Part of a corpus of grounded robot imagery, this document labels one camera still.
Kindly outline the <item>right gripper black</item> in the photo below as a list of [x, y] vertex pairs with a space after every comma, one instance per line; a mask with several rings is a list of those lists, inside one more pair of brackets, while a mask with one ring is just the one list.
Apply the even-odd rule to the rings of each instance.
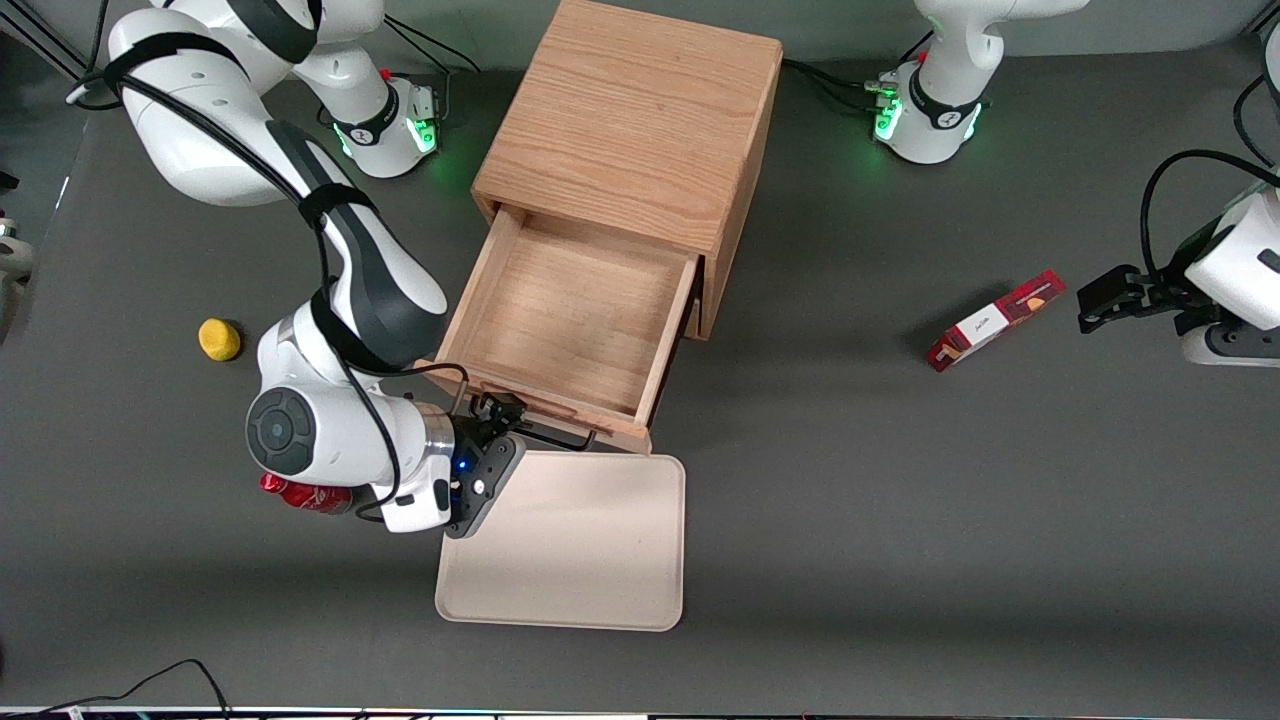
[[480, 395], [477, 414], [458, 411], [449, 415], [453, 430], [451, 475], [471, 471], [498, 436], [524, 436], [526, 404], [515, 395]]

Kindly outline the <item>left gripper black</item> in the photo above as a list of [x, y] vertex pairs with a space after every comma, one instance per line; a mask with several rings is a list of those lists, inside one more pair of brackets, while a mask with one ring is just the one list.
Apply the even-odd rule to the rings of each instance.
[[1091, 334], [1111, 322], [1165, 313], [1175, 314], [1172, 322], [1178, 334], [1215, 324], [1216, 302], [1190, 282], [1189, 268], [1190, 263], [1169, 263], [1161, 268], [1147, 263], [1146, 274], [1133, 265], [1110, 269], [1100, 278], [1101, 296], [1130, 300], [1105, 306], [1078, 299], [1079, 332]]

